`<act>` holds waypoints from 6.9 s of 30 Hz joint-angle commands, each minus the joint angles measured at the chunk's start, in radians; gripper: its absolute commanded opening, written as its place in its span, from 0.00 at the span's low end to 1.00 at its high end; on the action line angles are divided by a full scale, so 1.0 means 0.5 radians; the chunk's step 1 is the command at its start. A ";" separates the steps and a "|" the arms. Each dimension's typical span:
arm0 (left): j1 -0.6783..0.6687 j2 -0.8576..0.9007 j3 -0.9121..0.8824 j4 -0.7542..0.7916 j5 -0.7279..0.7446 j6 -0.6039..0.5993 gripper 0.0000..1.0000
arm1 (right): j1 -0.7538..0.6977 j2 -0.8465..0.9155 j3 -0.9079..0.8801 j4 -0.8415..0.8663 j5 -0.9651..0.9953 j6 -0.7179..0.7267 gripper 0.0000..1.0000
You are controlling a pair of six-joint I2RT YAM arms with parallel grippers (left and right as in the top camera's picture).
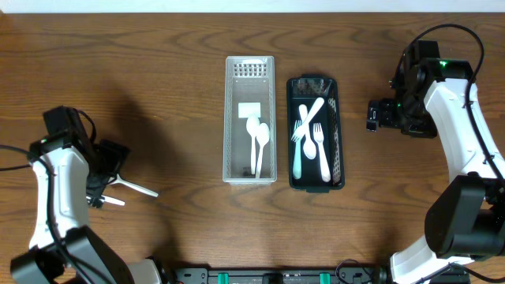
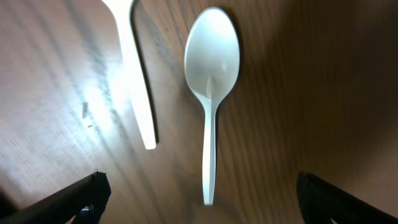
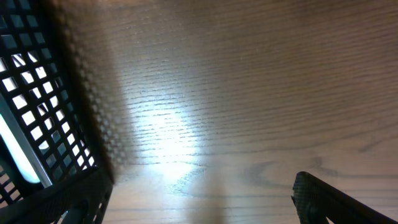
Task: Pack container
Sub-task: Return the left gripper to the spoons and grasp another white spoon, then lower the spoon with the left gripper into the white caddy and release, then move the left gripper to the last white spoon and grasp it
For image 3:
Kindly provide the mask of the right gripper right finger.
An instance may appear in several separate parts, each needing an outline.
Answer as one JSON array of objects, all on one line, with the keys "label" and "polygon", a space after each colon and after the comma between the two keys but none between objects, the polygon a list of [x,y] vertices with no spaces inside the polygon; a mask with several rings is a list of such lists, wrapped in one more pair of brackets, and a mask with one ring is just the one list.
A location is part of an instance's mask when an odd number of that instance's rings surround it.
[{"label": "right gripper right finger", "polygon": [[397,224],[308,172],[298,172],[292,200],[301,224]]}]

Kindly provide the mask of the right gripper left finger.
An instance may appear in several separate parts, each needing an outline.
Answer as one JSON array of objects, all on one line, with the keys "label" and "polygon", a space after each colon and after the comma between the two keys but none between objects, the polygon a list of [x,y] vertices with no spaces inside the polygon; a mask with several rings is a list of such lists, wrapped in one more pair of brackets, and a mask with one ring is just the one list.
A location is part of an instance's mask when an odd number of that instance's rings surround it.
[{"label": "right gripper left finger", "polygon": [[101,223],[113,189],[107,172],[87,168],[1,209],[1,223]]}]

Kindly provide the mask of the white fork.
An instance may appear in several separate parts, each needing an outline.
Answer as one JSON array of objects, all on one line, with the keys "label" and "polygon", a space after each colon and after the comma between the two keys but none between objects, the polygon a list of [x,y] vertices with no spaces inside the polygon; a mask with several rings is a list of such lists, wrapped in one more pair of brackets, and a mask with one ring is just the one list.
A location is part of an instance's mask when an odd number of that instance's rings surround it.
[{"label": "white fork", "polygon": [[21,146],[19,145],[16,137],[13,135],[10,127],[6,123],[6,120],[2,116],[1,137],[14,163],[16,164],[18,171],[21,173],[23,178],[31,184],[40,183],[39,176],[36,174],[27,156],[24,154]]}]

